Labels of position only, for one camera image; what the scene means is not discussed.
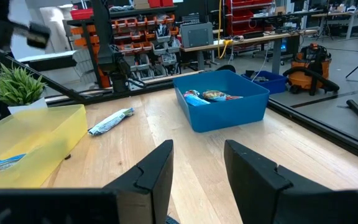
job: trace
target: power cord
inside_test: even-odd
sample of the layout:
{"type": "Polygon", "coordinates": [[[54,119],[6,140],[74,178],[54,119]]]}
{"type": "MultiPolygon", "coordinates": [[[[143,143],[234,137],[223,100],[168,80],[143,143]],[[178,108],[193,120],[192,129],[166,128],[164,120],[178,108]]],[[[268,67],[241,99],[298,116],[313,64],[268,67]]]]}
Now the power cord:
{"type": "Polygon", "coordinates": [[[263,67],[265,66],[265,63],[266,63],[266,61],[267,61],[267,52],[269,52],[269,51],[266,50],[265,61],[264,61],[264,63],[262,64],[261,68],[259,69],[259,72],[256,73],[255,76],[253,77],[253,79],[251,80],[252,82],[255,80],[255,78],[259,75],[259,73],[262,71],[263,67]]]}
{"type": "Polygon", "coordinates": [[[222,0],[219,0],[219,29],[218,29],[218,57],[222,58],[224,55],[224,52],[221,55],[221,48],[219,47],[219,41],[221,40],[221,24],[222,24],[222,0]]]}
{"type": "Polygon", "coordinates": [[[224,43],[224,48],[223,48],[223,52],[222,52],[222,55],[220,55],[219,59],[222,59],[223,56],[224,56],[224,53],[226,52],[226,47],[229,45],[229,44],[232,44],[233,43],[233,40],[223,40],[223,43],[224,43]]]}

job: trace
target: wooden table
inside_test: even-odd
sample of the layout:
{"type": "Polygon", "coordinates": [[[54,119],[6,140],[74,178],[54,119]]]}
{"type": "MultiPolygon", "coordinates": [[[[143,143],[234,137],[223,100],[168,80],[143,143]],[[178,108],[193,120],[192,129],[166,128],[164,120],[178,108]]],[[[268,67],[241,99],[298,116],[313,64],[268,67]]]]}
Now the wooden table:
{"type": "Polygon", "coordinates": [[[334,190],[358,189],[358,157],[266,110],[263,121],[194,133],[173,89],[86,106],[88,127],[122,108],[135,115],[109,132],[85,135],[44,187],[102,187],[166,139],[174,142],[168,214],[180,223],[242,223],[223,159],[226,139],[334,190]]]}
{"type": "MultiPolygon", "coordinates": [[[[300,34],[308,35],[308,34],[315,34],[317,30],[300,30],[300,34]]],[[[298,33],[294,34],[265,34],[263,37],[256,37],[251,39],[244,39],[243,41],[234,41],[231,45],[240,45],[240,44],[257,44],[261,42],[268,42],[274,41],[273,46],[273,60],[272,60],[272,72],[273,73],[280,73],[280,58],[281,58],[281,45],[282,40],[286,37],[298,36],[298,33]]],[[[180,50],[183,52],[197,52],[197,61],[198,61],[198,70],[204,70],[204,55],[203,51],[207,50],[216,50],[217,48],[223,48],[224,43],[223,40],[218,41],[215,40],[214,44],[201,46],[201,47],[190,47],[190,48],[183,48],[181,47],[180,50]]]]}
{"type": "Polygon", "coordinates": [[[348,40],[351,38],[354,18],[357,15],[358,15],[358,10],[353,11],[353,12],[332,12],[332,13],[328,13],[328,14],[321,13],[321,14],[312,15],[312,17],[321,18],[320,28],[319,28],[319,32],[318,32],[318,35],[321,35],[321,33],[323,32],[323,29],[324,29],[324,23],[325,23],[325,19],[327,16],[350,16],[350,21],[349,21],[349,25],[347,27],[347,33],[346,33],[346,40],[348,40]]]}

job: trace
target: snack bar wrapper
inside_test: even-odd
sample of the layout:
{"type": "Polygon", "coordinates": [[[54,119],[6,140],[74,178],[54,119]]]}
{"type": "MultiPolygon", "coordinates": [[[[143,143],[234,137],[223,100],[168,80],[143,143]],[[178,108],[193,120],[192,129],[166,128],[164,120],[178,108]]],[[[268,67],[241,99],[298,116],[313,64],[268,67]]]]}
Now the snack bar wrapper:
{"type": "Polygon", "coordinates": [[[103,134],[106,131],[109,131],[111,128],[115,127],[115,125],[120,123],[124,118],[132,116],[134,111],[135,110],[133,108],[119,110],[108,116],[106,119],[102,120],[102,122],[98,123],[93,128],[89,129],[88,134],[92,136],[103,134]]]}
{"type": "Polygon", "coordinates": [[[0,171],[10,168],[11,166],[19,162],[19,160],[21,160],[24,156],[25,154],[20,154],[17,156],[10,157],[8,159],[0,159],[0,171]]]}
{"type": "Polygon", "coordinates": [[[189,90],[186,91],[185,94],[183,94],[186,102],[190,105],[199,106],[199,105],[210,104],[210,102],[201,99],[200,97],[198,97],[198,95],[200,95],[200,93],[197,92],[196,90],[189,90]]]}
{"type": "Polygon", "coordinates": [[[242,96],[231,96],[217,90],[207,90],[203,93],[203,97],[207,100],[213,100],[218,102],[242,98],[242,96]]]}

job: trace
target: blue tray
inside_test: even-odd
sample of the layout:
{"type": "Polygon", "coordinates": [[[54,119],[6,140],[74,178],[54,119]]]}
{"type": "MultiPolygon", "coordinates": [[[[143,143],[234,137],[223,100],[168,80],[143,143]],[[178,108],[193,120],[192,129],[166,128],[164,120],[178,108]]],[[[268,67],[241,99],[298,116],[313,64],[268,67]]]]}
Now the blue tray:
{"type": "MultiPolygon", "coordinates": [[[[242,75],[242,77],[246,78],[247,80],[250,80],[250,78],[246,77],[245,75],[242,75]]],[[[265,77],[268,79],[267,82],[256,82],[256,84],[265,87],[270,91],[270,94],[275,93],[282,93],[285,91],[285,83],[287,82],[287,78],[268,71],[260,71],[258,77],[265,77]]]]}
{"type": "Polygon", "coordinates": [[[269,91],[229,70],[206,72],[173,79],[179,105],[196,132],[247,124],[263,119],[269,91]],[[208,105],[189,105],[183,94],[197,90],[200,97],[206,90],[219,90],[241,99],[213,102],[208,105]]]}

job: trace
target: potted plant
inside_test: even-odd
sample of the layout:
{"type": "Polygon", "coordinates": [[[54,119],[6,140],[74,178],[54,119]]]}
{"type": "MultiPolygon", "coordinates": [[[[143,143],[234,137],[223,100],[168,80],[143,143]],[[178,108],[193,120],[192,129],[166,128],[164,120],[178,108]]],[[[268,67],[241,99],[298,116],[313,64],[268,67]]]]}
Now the potted plant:
{"type": "Polygon", "coordinates": [[[32,78],[31,73],[21,67],[7,68],[1,63],[0,101],[8,105],[11,114],[22,110],[46,108],[45,98],[41,98],[45,84],[32,78]]]}

